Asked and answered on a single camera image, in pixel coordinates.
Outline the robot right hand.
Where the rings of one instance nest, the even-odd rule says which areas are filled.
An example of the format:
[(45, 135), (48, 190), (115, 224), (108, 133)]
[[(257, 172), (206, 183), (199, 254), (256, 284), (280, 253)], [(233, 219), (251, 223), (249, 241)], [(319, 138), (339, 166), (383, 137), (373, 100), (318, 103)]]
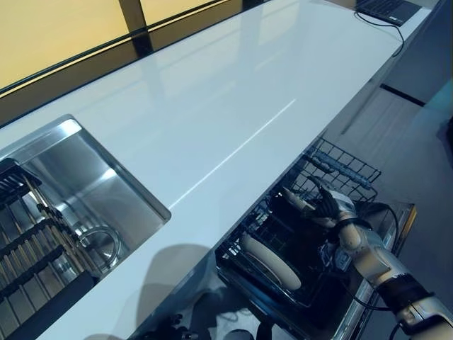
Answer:
[(334, 228), (348, 223), (355, 223), (358, 219), (355, 204), (341, 193), (333, 184), (319, 176), (310, 176), (309, 180), (318, 189), (321, 196), (318, 203), (311, 205), (306, 203), (302, 215), (322, 227)]

